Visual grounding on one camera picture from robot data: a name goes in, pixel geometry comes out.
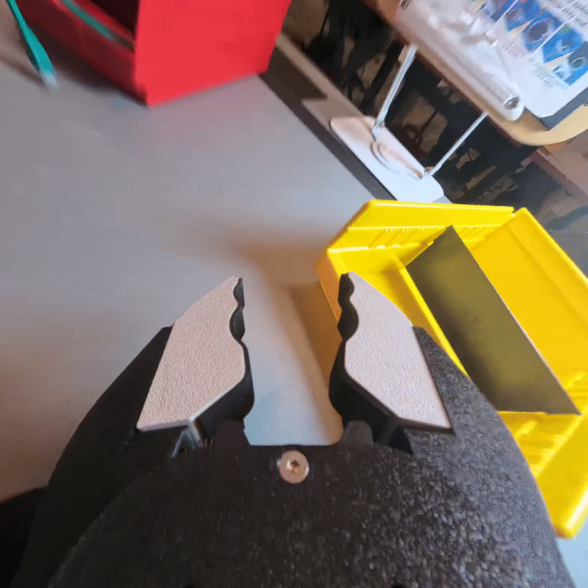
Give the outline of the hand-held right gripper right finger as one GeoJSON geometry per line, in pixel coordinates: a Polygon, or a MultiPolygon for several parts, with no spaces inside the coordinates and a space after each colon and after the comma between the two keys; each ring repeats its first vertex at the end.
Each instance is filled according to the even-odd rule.
{"type": "Polygon", "coordinates": [[[341,276],[341,343],[329,376],[329,401],[343,428],[366,423],[372,435],[401,428],[452,433],[415,327],[402,310],[355,272],[341,276]]]}

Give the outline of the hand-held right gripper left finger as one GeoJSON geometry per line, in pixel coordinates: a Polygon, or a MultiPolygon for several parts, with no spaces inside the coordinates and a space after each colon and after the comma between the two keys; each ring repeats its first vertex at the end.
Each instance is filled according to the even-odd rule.
{"type": "Polygon", "coordinates": [[[254,405],[244,308],[243,280],[232,276],[175,320],[137,430],[215,435],[225,422],[243,422],[254,405]]]}

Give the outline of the yellow storage bin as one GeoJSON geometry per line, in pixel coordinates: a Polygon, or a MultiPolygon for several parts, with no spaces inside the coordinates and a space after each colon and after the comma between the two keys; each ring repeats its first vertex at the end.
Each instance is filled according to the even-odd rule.
{"type": "Polygon", "coordinates": [[[372,200],[319,254],[316,272],[338,319],[341,275],[355,272],[424,327],[457,365],[408,265],[452,227],[579,411],[497,408],[539,485],[556,534],[587,519],[587,278],[526,209],[372,200]]]}

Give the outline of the red storage bin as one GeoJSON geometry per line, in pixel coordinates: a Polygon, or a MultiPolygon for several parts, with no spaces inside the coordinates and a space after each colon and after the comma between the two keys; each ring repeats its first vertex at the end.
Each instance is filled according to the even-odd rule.
{"type": "Polygon", "coordinates": [[[290,1],[17,1],[36,29],[154,107],[264,73],[290,1]]]}

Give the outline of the clear sheet clip bar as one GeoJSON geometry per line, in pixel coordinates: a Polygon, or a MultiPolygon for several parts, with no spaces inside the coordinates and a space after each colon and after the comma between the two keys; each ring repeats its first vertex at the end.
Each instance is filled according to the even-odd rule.
{"type": "Polygon", "coordinates": [[[396,26],[419,53],[472,102],[505,121],[525,110],[521,91],[481,4],[401,1],[396,26]]]}

